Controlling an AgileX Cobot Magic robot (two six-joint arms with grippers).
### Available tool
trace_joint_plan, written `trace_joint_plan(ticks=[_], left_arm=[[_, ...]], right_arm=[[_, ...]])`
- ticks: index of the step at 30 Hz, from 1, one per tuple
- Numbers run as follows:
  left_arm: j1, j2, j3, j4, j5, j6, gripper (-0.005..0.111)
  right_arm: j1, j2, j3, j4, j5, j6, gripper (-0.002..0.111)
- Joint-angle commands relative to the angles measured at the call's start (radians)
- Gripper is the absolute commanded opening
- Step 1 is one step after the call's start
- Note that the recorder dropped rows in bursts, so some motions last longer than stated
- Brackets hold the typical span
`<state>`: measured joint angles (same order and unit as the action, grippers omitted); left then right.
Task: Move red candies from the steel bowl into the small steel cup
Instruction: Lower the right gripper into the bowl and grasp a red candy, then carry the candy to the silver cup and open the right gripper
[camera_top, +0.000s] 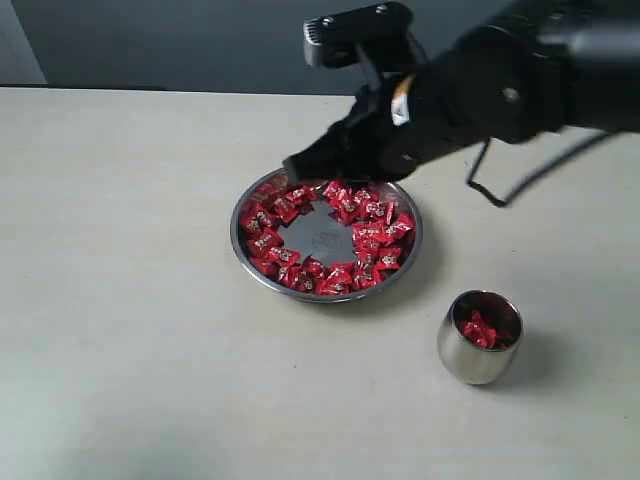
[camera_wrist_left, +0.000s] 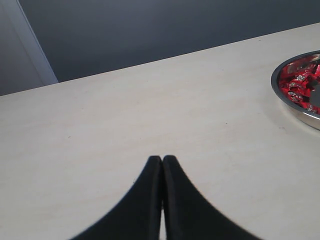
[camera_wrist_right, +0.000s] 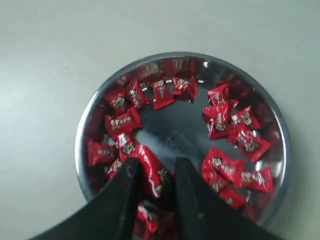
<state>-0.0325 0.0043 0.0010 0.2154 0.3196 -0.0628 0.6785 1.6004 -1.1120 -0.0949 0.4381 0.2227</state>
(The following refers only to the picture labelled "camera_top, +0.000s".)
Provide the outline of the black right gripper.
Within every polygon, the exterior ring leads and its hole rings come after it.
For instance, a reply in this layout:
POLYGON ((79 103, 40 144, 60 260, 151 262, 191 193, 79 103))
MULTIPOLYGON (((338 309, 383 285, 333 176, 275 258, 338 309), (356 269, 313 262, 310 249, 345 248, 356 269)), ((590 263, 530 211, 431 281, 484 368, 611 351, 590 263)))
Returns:
POLYGON ((346 117, 282 167, 291 182, 391 182, 489 135, 463 112, 445 75, 420 69, 361 94, 346 117))

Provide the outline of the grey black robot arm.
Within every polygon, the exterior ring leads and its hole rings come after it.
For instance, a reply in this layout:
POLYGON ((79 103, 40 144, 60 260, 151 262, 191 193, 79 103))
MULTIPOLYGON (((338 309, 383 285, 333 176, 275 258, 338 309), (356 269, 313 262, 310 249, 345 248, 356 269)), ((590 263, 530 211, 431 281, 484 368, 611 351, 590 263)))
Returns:
POLYGON ((304 23, 309 65, 357 65, 365 83, 343 119, 284 161, 291 180, 398 181, 491 139, 639 129, 635 1, 515 1, 434 58, 412 20, 390 1, 304 23))

